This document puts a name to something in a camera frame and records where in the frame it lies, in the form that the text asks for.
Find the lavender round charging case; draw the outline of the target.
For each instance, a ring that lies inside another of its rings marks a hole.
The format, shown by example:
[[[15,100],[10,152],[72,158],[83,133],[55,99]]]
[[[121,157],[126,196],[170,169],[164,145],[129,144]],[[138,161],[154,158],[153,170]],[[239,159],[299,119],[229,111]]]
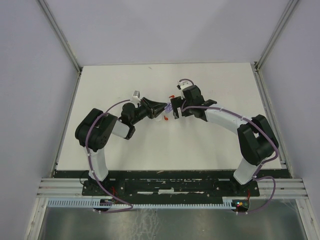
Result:
[[[170,113],[173,110],[172,104],[168,103],[167,106],[165,107],[165,112]]]

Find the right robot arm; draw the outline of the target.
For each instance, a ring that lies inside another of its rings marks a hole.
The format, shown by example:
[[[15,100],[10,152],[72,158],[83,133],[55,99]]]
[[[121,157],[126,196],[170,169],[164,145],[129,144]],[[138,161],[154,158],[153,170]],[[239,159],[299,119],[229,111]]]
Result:
[[[196,85],[179,89],[181,96],[171,98],[170,103],[158,103],[157,112],[172,110],[175,119],[194,116],[236,134],[242,160],[230,179],[229,189],[236,196],[242,195],[262,166],[279,156],[279,143],[268,120],[261,114],[248,118],[212,99],[205,100]]]

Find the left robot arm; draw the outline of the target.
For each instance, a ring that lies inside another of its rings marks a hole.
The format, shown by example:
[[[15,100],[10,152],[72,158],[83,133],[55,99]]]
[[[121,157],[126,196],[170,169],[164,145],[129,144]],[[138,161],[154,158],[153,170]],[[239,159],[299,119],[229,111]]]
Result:
[[[130,140],[135,124],[144,118],[155,119],[167,107],[165,102],[156,102],[145,97],[137,103],[122,100],[112,105],[106,112],[93,108],[75,130],[75,138],[86,152],[93,189],[99,195],[106,195],[111,183],[106,180],[109,170],[106,164],[105,146],[111,135]]]

